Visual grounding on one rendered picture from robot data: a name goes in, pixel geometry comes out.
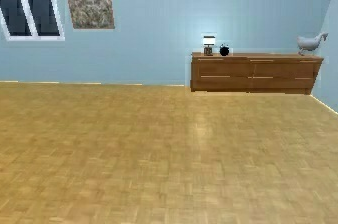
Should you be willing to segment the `small white table lamp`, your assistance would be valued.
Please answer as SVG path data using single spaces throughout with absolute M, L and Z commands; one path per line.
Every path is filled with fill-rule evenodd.
M 215 45 L 216 37 L 213 35 L 207 35 L 203 37 L 203 45 L 204 45 L 204 54 L 206 56 L 213 55 L 213 46 Z

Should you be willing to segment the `brown wooden chest of drawers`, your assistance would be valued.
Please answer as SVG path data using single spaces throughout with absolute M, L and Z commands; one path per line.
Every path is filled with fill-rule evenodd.
M 190 89 L 310 95 L 324 59 L 286 53 L 193 52 Z

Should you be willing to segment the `grey goose statue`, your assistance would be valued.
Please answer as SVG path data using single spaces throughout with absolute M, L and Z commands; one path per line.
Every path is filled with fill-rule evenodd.
M 317 49 L 321 43 L 321 40 L 326 40 L 328 37 L 328 32 L 322 32 L 313 38 L 306 38 L 302 36 L 297 37 L 297 45 L 299 48 L 298 54 L 303 55 L 303 51 L 314 51 Z

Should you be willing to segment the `white framed window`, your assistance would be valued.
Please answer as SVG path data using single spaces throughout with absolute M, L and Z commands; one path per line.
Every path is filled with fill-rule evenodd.
M 58 0 L 0 0 L 0 25 L 8 42 L 65 40 Z

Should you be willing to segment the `brown mottled wall picture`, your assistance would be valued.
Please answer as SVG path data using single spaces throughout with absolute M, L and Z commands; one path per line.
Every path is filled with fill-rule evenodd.
M 114 29 L 112 0 L 68 0 L 74 29 Z

